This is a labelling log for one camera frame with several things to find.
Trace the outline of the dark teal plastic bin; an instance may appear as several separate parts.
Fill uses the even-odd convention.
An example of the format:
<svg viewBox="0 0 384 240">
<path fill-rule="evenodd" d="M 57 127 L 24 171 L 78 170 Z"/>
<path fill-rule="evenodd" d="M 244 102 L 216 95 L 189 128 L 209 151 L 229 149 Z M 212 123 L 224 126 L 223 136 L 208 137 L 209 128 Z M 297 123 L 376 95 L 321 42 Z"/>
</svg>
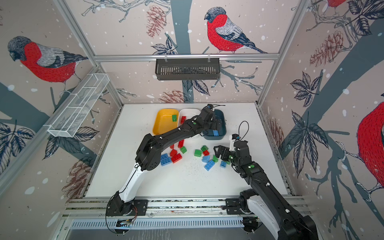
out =
<svg viewBox="0 0 384 240">
<path fill-rule="evenodd" d="M 217 130 L 206 130 L 202 132 L 202 135 L 206 140 L 221 140 L 227 133 L 224 113 L 221 110 L 215 110 L 215 117 L 217 120 L 221 121 L 221 124 Z"/>
</svg>

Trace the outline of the white plastic bin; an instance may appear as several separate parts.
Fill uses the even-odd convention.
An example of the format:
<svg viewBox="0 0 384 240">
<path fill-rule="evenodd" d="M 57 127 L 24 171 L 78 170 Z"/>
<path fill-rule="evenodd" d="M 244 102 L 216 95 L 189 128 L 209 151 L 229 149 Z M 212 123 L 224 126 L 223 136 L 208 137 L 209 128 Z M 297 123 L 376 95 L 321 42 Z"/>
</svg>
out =
<svg viewBox="0 0 384 240">
<path fill-rule="evenodd" d="M 182 125 L 184 122 L 183 120 L 191 119 L 194 116 L 198 116 L 201 113 L 199 109 L 195 108 L 184 108 L 180 110 L 179 112 L 179 119 L 178 119 L 178 125 Z"/>
</svg>

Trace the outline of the red lego long top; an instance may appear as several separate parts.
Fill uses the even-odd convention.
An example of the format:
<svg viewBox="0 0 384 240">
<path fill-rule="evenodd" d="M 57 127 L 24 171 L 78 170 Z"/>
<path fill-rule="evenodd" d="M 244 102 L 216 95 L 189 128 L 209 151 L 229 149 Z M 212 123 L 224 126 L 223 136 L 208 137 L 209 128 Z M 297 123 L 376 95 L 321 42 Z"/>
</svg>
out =
<svg viewBox="0 0 384 240">
<path fill-rule="evenodd" d="M 181 149 L 184 146 L 184 140 L 179 141 L 178 148 Z"/>
</svg>

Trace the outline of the yellow plastic bin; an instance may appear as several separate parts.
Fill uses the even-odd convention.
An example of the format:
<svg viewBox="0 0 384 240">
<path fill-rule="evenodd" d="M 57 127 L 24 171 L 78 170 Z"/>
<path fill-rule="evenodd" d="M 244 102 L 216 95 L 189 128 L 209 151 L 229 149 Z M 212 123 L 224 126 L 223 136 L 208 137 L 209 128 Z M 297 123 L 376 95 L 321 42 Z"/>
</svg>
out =
<svg viewBox="0 0 384 240">
<path fill-rule="evenodd" d="M 179 119 L 179 111 L 176 109 L 161 109 L 158 111 L 153 127 L 154 135 L 164 134 L 178 126 L 178 119 L 173 122 L 172 115 L 177 115 Z"/>
</svg>

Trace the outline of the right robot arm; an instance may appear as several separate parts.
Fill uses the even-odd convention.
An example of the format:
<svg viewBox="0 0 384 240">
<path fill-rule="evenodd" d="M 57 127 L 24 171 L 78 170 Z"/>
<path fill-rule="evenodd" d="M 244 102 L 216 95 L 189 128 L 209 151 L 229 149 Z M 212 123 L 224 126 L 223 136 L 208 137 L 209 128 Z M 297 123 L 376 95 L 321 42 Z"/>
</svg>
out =
<svg viewBox="0 0 384 240">
<path fill-rule="evenodd" d="M 230 146 L 215 146 L 215 156 L 230 162 L 251 187 L 240 194 L 244 213 L 255 214 L 276 240 L 317 240 L 317 226 L 310 216 L 303 216 L 290 205 L 267 177 L 263 168 L 252 160 L 247 141 L 238 135 Z"/>
</svg>

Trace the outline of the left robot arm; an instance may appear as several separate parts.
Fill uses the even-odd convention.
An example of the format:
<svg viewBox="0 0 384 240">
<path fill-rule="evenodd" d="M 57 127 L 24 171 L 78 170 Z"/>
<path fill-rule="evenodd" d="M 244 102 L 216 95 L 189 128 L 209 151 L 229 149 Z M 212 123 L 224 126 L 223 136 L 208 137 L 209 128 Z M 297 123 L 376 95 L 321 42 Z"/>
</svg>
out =
<svg viewBox="0 0 384 240">
<path fill-rule="evenodd" d="M 135 165 L 127 181 L 108 201 L 106 216 L 127 216 L 131 212 L 136 214 L 137 207 L 134 205 L 134 200 L 145 174 L 160 165 L 163 151 L 172 145 L 200 135 L 204 131 L 220 129 L 222 121 L 216 118 L 216 107 L 218 105 L 206 105 L 199 115 L 186 119 L 181 125 L 166 133 L 145 135 L 136 151 Z"/>
</svg>

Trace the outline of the small blue lego right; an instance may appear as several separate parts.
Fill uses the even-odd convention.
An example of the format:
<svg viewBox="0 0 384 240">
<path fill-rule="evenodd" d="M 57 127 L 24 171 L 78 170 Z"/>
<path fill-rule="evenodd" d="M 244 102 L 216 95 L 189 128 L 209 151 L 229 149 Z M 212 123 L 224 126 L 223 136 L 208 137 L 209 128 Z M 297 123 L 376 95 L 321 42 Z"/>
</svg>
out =
<svg viewBox="0 0 384 240">
<path fill-rule="evenodd" d="M 221 168 L 226 168 L 227 163 L 225 161 L 221 161 L 220 167 Z"/>
</svg>

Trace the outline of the small blue lego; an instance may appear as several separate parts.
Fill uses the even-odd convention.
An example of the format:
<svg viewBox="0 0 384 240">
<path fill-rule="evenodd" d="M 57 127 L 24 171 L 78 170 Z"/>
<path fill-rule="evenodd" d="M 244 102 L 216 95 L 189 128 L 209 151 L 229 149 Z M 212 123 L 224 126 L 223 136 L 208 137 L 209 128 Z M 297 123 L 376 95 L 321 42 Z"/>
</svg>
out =
<svg viewBox="0 0 384 240">
<path fill-rule="evenodd" d="M 221 168 L 226 168 L 227 163 L 225 161 L 221 161 L 220 167 Z"/>
<path fill-rule="evenodd" d="M 210 161 L 210 156 L 204 156 L 203 158 L 202 158 L 202 162 L 203 163 L 208 163 Z"/>
</svg>

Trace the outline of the green lego small right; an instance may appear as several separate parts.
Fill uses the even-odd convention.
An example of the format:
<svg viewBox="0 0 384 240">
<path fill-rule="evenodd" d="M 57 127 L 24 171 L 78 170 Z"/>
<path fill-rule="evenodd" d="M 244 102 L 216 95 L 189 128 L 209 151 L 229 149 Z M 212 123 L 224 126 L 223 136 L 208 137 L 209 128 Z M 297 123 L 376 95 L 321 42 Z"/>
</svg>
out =
<svg viewBox="0 0 384 240">
<path fill-rule="evenodd" d="M 218 160 L 219 160 L 219 159 L 218 159 L 215 155 L 213 155 L 213 161 L 214 161 L 215 163 L 217 163 Z"/>
</svg>

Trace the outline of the small blue lego centre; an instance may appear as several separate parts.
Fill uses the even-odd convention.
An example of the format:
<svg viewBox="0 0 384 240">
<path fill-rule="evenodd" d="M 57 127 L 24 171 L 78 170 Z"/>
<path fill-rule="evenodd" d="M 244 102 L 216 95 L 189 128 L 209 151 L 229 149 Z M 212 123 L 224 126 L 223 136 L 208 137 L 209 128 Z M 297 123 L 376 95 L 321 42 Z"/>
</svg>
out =
<svg viewBox="0 0 384 240">
<path fill-rule="evenodd" d="M 203 158 L 202 158 L 202 162 L 203 163 L 208 163 L 210 161 L 210 156 L 204 156 Z"/>
</svg>

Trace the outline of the blue lego pair left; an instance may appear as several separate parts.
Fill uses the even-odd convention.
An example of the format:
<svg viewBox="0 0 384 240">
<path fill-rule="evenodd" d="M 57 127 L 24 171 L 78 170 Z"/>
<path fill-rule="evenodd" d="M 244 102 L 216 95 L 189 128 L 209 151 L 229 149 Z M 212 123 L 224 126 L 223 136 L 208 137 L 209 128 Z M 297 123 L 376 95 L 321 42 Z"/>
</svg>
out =
<svg viewBox="0 0 384 240">
<path fill-rule="evenodd" d="M 172 163 L 172 159 L 168 154 L 161 155 L 161 166 L 165 166 Z"/>
</svg>

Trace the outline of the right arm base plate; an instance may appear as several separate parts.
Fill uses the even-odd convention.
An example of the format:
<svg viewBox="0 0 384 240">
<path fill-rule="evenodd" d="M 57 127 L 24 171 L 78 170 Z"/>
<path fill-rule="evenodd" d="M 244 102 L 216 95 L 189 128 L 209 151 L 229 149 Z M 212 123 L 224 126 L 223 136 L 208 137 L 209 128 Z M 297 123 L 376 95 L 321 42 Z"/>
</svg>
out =
<svg viewBox="0 0 384 240">
<path fill-rule="evenodd" d="M 222 207 L 226 211 L 227 215 L 251 215 L 250 210 L 246 210 L 241 206 L 239 199 L 229 198 L 225 199 L 225 205 Z"/>
</svg>

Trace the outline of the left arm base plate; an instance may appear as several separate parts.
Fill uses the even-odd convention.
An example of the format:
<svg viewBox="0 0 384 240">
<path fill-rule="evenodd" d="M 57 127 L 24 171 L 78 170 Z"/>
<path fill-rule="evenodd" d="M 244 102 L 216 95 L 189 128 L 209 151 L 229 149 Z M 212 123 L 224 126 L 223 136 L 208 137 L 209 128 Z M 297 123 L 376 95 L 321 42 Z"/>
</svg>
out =
<svg viewBox="0 0 384 240">
<path fill-rule="evenodd" d="M 106 216 L 145 216 L 148 203 L 148 200 L 133 200 L 123 203 L 120 199 L 112 199 L 107 204 Z"/>
</svg>

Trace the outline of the white mesh wall shelf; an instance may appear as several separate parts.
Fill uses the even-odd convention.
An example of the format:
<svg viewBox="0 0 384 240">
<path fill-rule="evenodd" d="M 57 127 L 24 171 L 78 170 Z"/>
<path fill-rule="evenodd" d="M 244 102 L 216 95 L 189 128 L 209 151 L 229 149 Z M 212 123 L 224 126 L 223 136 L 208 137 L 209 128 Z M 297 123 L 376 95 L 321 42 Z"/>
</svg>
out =
<svg viewBox="0 0 384 240">
<path fill-rule="evenodd" d="M 70 94 L 69 103 L 48 128 L 53 137 L 73 138 L 110 82 L 106 74 L 88 74 L 81 88 Z"/>
</svg>

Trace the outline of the aluminium front rail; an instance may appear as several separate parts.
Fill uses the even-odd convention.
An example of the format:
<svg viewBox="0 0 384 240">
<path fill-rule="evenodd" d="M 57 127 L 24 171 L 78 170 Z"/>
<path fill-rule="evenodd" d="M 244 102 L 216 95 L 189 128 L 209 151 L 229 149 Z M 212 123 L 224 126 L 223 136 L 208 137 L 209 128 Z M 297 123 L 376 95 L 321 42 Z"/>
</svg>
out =
<svg viewBox="0 0 384 240">
<path fill-rule="evenodd" d="M 147 217 L 178 216 L 214 216 L 227 214 L 227 207 L 238 204 L 227 204 L 228 197 L 192 197 L 192 198 L 155 198 L 137 197 L 135 204 L 139 212 L 144 211 Z M 103 216 L 106 213 L 108 198 L 74 199 L 66 206 L 64 214 L 91 214 Z"/>
</svg>

